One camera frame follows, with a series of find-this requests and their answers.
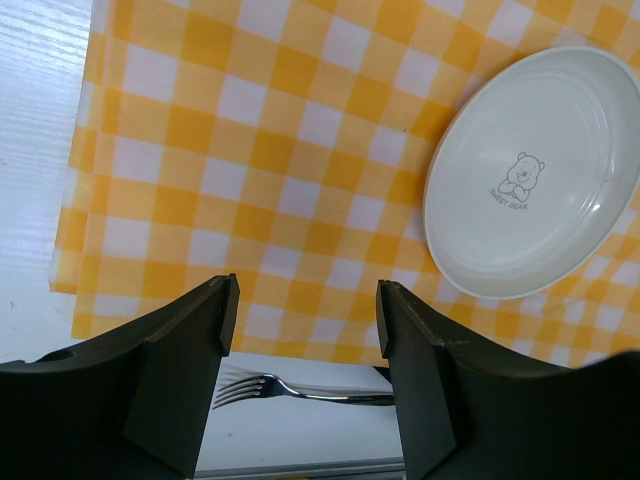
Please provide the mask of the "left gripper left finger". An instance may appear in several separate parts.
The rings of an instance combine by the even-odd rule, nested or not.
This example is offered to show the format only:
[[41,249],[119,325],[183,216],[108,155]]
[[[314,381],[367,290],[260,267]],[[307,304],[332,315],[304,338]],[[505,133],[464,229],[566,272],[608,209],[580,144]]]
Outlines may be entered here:
[[1,367],[5,479],[190,479],[239,303],[234,275]]

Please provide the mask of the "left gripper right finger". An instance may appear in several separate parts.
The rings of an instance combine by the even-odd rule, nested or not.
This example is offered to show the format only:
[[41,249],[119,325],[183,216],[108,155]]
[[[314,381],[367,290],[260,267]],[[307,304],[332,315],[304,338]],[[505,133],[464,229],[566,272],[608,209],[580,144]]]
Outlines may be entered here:
[[505,348],[401,284],[376,292],[410,479],[635,479],[639,355],[570,369]]

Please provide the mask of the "cream round plate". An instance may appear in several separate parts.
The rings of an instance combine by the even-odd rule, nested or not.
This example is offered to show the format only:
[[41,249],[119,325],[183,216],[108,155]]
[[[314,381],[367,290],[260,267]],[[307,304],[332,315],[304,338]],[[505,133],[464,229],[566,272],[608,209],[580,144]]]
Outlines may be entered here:
[[443,276],[477,298],[539,292],[610,236],[639,185],[639,81],[617,56],[554,47],[495,75],[429,167],[424,226]]

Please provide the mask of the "yellow white checkered cloth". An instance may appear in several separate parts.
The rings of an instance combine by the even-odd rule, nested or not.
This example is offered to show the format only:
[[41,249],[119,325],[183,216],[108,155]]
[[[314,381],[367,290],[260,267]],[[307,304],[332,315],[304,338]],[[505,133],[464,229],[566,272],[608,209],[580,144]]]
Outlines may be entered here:
[[579,366],[639,345],[639,207],[522,300],[438,272],[425,175],[460,106],[562,45],[639,64],[635,1],[96,1],[50,287],[85,339],[214,275],[233,346],[376,365],[377,282],[518,352]]

